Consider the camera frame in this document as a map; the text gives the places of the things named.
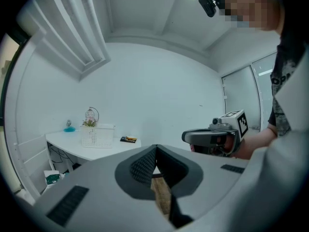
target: camera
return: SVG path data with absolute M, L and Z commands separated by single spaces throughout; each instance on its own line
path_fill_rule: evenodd
M 216 14 L 216 2 L 213 0 L 198 0 L 198 2 L 200 5 L 202 5 L 203 9 L 209 17 L 213 17 Z

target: door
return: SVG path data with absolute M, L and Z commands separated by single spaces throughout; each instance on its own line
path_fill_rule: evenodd
M 261 97 L 261 111 L 262 111 L 262 129 L 268 125 L 269 116 L 272 109 L 272 91 L 270 74 L 274 68 L 276 61 L 276 53 L 266 58 L 263 58 L 252 64 L 252 69 L 257 77 L 257 82 Z
M 255 135 L 261 128 L 261 110 L 255 78 L 250 66 L 222 77 L 225 94 L 225 112 L 243 109 L 249 131 Z

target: fluorescent light fixture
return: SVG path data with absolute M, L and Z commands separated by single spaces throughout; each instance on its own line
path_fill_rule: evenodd
M 259 73 L 259 76 L 261 76 L 261 75 L 265 75 L 265 74 L 267 74 L 267 73 L 271 73 L 271 72 L 272 72 L 272 69 L 271 69 L 271 70 L 269 70 L 269 71 L 265 71 L 265 72 Z

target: white wall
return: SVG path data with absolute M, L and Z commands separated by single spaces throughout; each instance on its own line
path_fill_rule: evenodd
M 78 127 L 93 106 L 116 136 L 189 149 L 182 132 L 224 113 L 220 78 L 205 65 L 145 45 L 108 43 L 108 50 L 112 61 L 80 83 L 34 54 L 18 97 L 18 143 L 60 131 L 68 118 Z
M 97 108 L 117 136 L 189 149 L 182 132 L 224 113 L 220 78 L 205 65 L 139 44 L 109 43 L 108 50 L 112 61 L 81 81 L 80 106 Z
M 211 59 L 219 74 L 228 74 L 277 51 L 279 35 L 265 31 L 232 29 L 211 47 Z

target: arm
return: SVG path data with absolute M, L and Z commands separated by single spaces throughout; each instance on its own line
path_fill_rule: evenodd
M 249 160 L 257 148 L 265 147 L 277 138 L 276 127 L 268 124 L 267 128 L 254 136 L 248 136 L 242 140 L 240 149 L 233 157 Z

